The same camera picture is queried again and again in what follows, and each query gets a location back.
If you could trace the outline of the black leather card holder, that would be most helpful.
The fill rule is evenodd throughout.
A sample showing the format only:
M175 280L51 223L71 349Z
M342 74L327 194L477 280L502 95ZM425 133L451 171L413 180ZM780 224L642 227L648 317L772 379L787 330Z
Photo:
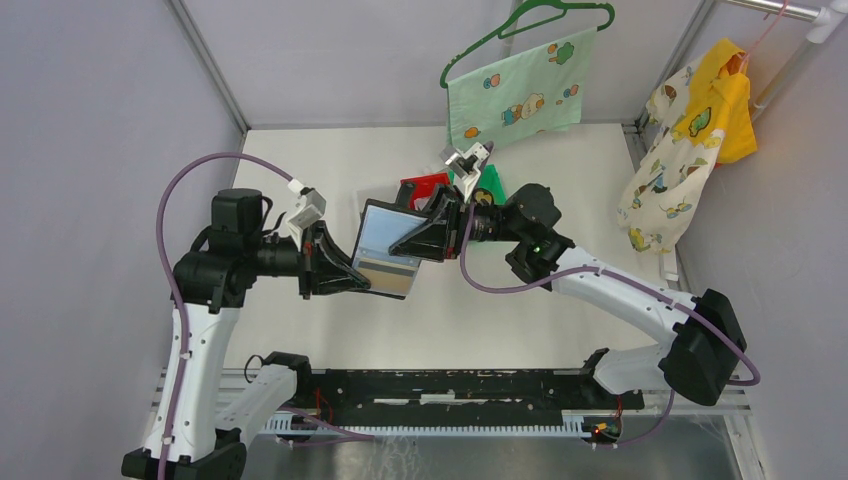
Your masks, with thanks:
M368 199L361 214L360 228L352 257L353 269L357 271L355 266L359 261L370 260L417 266L419 271L421 260L392 256L388 249L392 244L423 224L425 220L424 215L414 211L392 203ZM385 295L373 292L370 289L367 292L400 300L409 295L405 297Z

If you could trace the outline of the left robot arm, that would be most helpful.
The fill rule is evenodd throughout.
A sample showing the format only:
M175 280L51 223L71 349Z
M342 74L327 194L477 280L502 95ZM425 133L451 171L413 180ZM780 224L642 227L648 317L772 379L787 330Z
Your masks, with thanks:
M248 449L277 409L314 394L309 359L273 352L226 408L217 406L226 352L246 294L261 277L293 277L301 297L368 289L323 221L325 199L296 186L294 209L265 223L271 200L255 189L220 191L211 222L190 250L166 267L175 287L174 337L163 397L144 445L121 465L133 479L238 479Z

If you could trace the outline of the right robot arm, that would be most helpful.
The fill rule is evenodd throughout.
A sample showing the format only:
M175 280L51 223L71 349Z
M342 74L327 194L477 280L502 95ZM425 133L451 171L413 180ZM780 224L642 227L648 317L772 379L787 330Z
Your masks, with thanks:
M617 394L669 388L702 406L714 406L743 364L749 384L760 375L746 357L747 342L730 299L713 289L696 296L647 284L599 260L557 233L561 218L549 188L530 183L502 205L466 200L440 185L418 213L422 223L406 232L389 254L442 262L461 260L470 242L511 242L505 260L521 280L520 291L539 287L581 299L653 339L651 346L600 349L577 382L580 400L602 408Z

